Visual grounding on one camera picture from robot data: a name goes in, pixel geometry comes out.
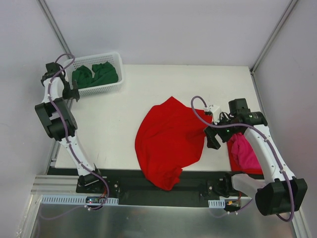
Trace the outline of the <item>white plastic basket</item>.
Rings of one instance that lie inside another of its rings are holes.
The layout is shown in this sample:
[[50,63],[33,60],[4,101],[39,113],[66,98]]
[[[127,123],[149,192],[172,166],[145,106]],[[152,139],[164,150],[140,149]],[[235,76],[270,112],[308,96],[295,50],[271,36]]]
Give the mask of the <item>white plastic basket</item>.
[[117,52],[76,58],[65,72],[71,85],[72,80],[77,83],[81,98],[117,91],[125,77],[122,59]]

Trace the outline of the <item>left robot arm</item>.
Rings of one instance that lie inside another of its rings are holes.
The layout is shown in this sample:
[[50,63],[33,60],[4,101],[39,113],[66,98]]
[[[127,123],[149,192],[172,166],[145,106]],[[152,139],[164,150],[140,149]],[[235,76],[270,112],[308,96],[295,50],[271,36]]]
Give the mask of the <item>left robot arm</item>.
[[77,186],[99,193],[105,181],[99,177],[95,164],[88,161],[77,137],[77,122],[66,103],[69,99],[80,99],[77,82],[68,82],[65,69],[57,62],[46,64],[46,69],[41,79],[44,98],[35,106],[36,114],[48,137],[63,146],[74,162],[79,176]]

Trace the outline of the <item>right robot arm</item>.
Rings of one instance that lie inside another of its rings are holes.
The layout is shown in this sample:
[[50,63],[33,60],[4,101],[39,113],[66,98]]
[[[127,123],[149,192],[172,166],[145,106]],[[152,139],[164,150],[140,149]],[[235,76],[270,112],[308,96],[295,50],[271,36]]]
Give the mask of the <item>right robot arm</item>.
[[289,222],[300,209],[308,185],[303,178],[296,178],[275,146],[264,115],[252,112],[244,98],[229,103],[226,116],[219,106],[204,106],[206,115],[212,116],[204,132],[207,147],[219,149],[220,143],[228,142],[238,133],[245,136],[260,164],[264,182],[258,182],[245,173],[226,174],[216,186],[216,193],[228,197],[239,191],[255,200],[257,209],[264,215],[276,215]]

